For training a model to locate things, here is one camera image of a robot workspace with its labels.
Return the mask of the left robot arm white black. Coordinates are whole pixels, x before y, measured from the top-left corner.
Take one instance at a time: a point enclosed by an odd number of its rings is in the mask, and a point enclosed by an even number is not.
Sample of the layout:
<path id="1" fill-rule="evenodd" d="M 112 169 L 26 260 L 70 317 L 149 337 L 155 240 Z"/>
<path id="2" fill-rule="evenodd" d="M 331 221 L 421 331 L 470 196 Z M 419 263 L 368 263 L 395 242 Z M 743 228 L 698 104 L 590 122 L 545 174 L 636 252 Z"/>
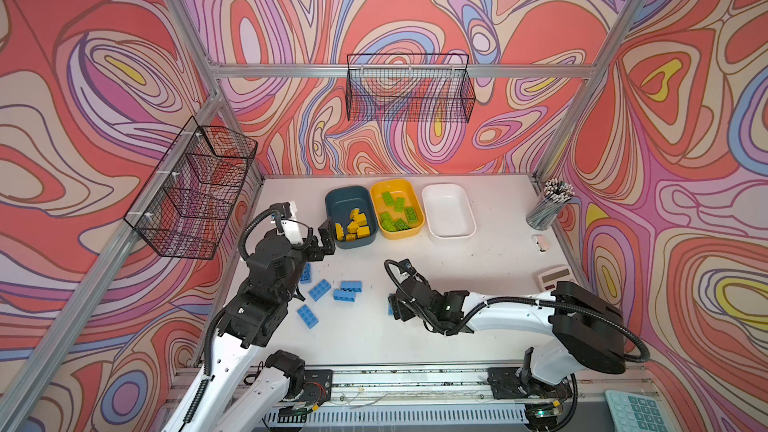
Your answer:
<path id="1" fill-rule="evenodd" d="M 233 396 L 287 316 L 290 302 L 301 296 L 305 266 L 336 250 L 328 222 L 313 229 L 295 213 L 295 203 L 275 203 L 245 226 L 238 252 L 248 274 L 206 329 L 202 367 L 164 430 L 252 431 L 276 404 L 301 394 L 304 361 L 278 350 L 265 359 L 250 388 Z"/>

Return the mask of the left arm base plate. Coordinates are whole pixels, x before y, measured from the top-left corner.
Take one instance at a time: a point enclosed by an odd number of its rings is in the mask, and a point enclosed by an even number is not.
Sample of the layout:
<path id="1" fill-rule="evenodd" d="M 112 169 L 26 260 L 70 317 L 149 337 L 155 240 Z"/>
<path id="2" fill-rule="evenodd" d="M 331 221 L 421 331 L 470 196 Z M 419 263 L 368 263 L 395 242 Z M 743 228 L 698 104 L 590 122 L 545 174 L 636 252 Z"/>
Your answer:
<path id="1" fill-rule="evenodd" d="M 332 369 L 307 369 L 297 402 L 322 405 L 331 399 L 333 388 Z"/>

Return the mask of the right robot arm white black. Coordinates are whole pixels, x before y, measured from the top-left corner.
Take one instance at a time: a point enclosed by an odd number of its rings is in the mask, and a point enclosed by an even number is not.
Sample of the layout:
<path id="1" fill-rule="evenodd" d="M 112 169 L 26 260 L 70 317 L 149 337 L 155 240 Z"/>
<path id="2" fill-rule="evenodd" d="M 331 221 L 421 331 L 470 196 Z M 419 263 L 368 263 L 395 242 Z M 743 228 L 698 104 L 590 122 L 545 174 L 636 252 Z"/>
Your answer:
<path id="1" fill-rule="evenodd" d="M 384 270 L 396 288 L 388 302 L 399 321 L 418 319 L 443 337 L 492 330 L 546 336 L 545 344 L 525 351 L 516 373 L 521 388 L 554 387 L 582 370 L 621 375 L 628 363 L 651 358 L 616 307 L 574 282 L 559 281 L 551 291 L 529 296 L 489 296 L 439 292 L 408 259 L 387 259 Z"/>

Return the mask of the green lego plate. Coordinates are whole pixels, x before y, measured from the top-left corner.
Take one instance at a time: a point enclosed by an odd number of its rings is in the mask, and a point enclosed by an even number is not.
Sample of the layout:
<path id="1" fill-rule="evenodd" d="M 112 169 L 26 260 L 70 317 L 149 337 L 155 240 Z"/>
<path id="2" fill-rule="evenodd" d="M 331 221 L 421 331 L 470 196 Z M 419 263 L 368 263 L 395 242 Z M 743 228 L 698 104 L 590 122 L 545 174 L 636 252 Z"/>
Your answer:
<path id="1" fill-rule="evenodd" d="M 383 212 L 379 215 L 381 227 L 388 232 L 397 232 L 398 228 L 396 227 L 392 216 L 388 212 Z"/>

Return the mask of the yellow long lego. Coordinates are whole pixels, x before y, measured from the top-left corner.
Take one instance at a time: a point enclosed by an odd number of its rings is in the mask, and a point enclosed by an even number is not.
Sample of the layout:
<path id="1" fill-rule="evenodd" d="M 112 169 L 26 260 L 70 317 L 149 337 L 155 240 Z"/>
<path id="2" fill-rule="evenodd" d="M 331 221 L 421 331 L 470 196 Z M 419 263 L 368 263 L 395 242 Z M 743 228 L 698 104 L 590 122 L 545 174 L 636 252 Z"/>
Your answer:
<path id="1" fill-rule="evenodd" d="M 354 222 L 358 226 L 367 226 L 368 225 L 368 220 L 367 220 L 367 217 L 366 217 L 366 215 L 364 213 L 360 213 L 360 214 L 356 215 L 355 218 L 354 218 Z"/>

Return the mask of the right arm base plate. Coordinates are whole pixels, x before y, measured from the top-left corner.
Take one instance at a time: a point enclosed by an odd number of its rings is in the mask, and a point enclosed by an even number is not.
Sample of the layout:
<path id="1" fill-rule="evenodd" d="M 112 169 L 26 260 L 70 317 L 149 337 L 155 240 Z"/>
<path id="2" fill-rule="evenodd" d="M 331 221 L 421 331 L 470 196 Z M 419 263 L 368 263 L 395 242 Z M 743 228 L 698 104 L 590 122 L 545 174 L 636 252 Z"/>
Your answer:
<path id="1" fill-rule="evenodd" d="M 567 400 L 573 397 L 573 390 L 567 379 L 557 385 L 546 384 L 533 378 L 531 372 L 524 367 L 491 367 L 487 374 L 487 383 L 496 400 Z"/>

